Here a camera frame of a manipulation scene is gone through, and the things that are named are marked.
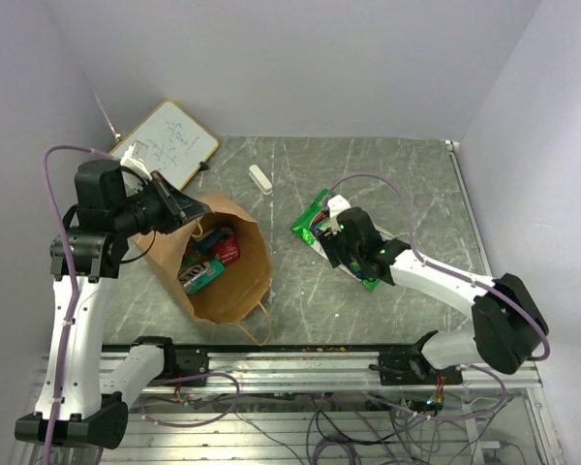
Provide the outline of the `green cassava chips bag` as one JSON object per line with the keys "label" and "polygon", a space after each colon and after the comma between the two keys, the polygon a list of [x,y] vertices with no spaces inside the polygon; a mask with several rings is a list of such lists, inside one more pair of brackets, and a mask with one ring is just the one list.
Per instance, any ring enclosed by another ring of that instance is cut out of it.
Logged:
{"label": "green cassava chips bag", "polygon": [[[310,207],[295,220],[290,230],[325,259],[327,257],[317,240],[317,233],[327,229],[342,230],[350,240],[352,262],[357,263],[367,277],[364,281],[352,275],[353,278],[369,290],[373,290],[379,283],[393,285],[388,267],[393,264],[396,254],[404,251],[406,246],[392,236],[382,235],[369,214],[358,206],[351,205],[350,209],[330,218],[326,203],[334,196],[330,191],[322,190]],[[344,266],[338,267],[351,275]]]}

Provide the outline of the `small red snack packet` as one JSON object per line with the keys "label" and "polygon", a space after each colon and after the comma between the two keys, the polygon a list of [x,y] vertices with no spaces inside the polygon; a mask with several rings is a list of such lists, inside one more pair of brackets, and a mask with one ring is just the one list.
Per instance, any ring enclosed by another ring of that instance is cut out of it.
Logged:
{"label": "small red snack packet", "polygon": [[236,235],[231,234],[218,241],[211,249],[211,256],[223,265],[237,261],[240,258],[240,248]]}

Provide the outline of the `brown paper bag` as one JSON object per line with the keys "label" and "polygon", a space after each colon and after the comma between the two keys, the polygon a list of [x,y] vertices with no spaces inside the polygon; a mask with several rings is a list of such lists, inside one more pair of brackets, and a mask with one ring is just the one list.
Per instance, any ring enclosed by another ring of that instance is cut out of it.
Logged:
{"label": "brown paper bag", "polygon": [[[195,320],[217,326],[238,326],[254,343],[266,344],[272,335],[272,319],[264,306],[270,288],[272,264],[260,225],[243,207],[215,192],[200,199],[210,211],[170,234],[139,234],[135,245],[175,302]],[[220,276],[203,289],[187,294],[179,281],[188,245],[204,238],[216,227],[233,230],[238,246],[237,260],[225,265]],[[264,314],[267,332],[256,336],[243,320],[256,308]]]}

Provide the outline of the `teal Fox's mint candy bag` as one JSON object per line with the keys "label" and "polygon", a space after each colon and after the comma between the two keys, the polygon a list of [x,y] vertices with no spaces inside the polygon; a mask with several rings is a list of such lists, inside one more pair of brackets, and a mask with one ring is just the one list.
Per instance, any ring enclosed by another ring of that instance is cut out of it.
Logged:
{"label": "teal Fox's mint candy bag", "polygon": [[193,295],[206,287],[225,271],[224,265],[218,260],[194,264],[178,274],[178,281],[186,295]]}

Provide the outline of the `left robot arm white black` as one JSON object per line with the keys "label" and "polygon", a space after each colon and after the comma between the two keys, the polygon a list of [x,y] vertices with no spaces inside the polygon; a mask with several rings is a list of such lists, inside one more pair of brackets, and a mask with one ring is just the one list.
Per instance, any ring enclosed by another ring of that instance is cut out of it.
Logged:
{"label": "left robot arm white black", "polygon": [[107,302],[137,234],[170,234],[209,213],[209,207],[154,171],[136,175],[129,195],[124,174],[109,159],[78,167],[77,202],[58,218],[50,246],[54,324],[42,393],[32,413],[15,423],[15,438],[52,447],[116,449],[128,411],[151,382],[170,383],[178,361],[172,340],[141,336],[106,377],[100,374]]}

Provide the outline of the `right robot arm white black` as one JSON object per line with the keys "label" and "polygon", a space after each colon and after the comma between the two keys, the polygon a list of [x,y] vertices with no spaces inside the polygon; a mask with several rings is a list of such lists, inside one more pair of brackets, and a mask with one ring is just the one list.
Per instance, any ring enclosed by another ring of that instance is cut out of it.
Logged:
{"label": "right robot arm white black", "polygon": [[408,348],[408,372],[431,382],[441,371],[479,362],[511,375],[535,350],[550,353],[549,328],[523,281],[465,272],[432,260],[409,242],[386,240],[369,214],[340,196],[324,209],[329,223],[316,238],[334,267],[355,265],[362,278],[421,292],[469,318],[466,330],[426,333]]}

